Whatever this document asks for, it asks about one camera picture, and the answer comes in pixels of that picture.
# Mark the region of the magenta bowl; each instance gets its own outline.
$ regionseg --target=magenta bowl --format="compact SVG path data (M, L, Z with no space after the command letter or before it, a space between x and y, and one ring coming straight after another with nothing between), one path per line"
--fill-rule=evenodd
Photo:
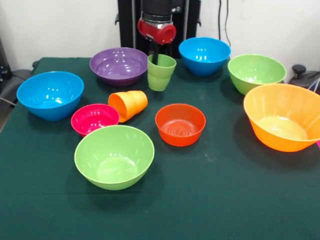
M71 118L71 126L82 137L94 130L118 123L118 111L112 106L99 103L78 109Z
M110 48L94 55L90 68L105 83L127 87L136 83L147 71L148 56L135 48Z

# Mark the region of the red bowl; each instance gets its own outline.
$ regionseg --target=red bowl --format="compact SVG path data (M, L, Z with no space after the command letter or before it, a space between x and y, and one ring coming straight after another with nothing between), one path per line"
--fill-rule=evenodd
M71 118L71 126L82 137L94 130L117 125L119 113L107 104L90 104L77 110Z
M199 139L206 125L206 117L192 105L175 103L157 112L155 124L167 144L185 147Z

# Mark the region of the plastic bowl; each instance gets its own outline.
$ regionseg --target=plastic bowl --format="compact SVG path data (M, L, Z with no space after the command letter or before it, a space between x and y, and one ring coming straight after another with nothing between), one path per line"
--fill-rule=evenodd
M206 125L205 115L196 107L175 103L164 106L155 116L160 137L176 147L194 144Z
M210 37L192 37L179 45L184 65L196 76L215 73L228 60L231 49L223 41Z
M99 128L75 149L74 162L92 184L107 190L126 189L147 172L155 147L143 131L126 125Z
M255 87L244 110L257 138L282 152L297 152L320 140L320 95L285 83Z
M71 118L71 126L82 137L94 130L117 125L119 114L116 109L106 104L91 104L77 110Z
M111 48L93 56L90 68L105 83L127 87L136 83L147 71L148 56L135 48Z
M280 83L287 75L286 68L280 62L258 54L232 58L228 70L234 86L243 95L260 85Z
M76 109L84 87L82 79L73 73L51 71L23 82L16 95L34 115L47 121L59 121Z

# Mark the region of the white wall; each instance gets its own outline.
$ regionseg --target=white wall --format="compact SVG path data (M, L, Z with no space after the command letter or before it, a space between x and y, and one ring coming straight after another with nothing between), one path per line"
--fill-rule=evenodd
M218 38L218 0L202 0L202 27L198 36ZM222 0L222 40L225 35L226 0ZM256 53L275 58L287 69L300 63L320 70L319 0L229 0L227 33L231 57Z
M91 57L120 46L116 0L1 0L0 35L13 69L41 57ZM222 39L226 0L222 0ZM202 0L198 36L218 37L218 0ZM232 57L264 54L320 69L320 1L229 0Z
M11 68L120 46L117 13L116 0L0 0L0 36Z

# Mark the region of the tipped over cup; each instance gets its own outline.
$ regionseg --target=tipped over cup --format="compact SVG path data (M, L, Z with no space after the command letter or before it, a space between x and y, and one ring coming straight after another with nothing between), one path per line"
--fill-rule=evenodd
M148 98L139 90L115 92L109 96L108 105L118 111L119 122L124 123L147 107Z
M158 55L157 65L153 64L152 60L153 55L150 55L148 57L148 85L150 89L162 92L166 90L171 80L171 76L177 66L177 61L164 54Z

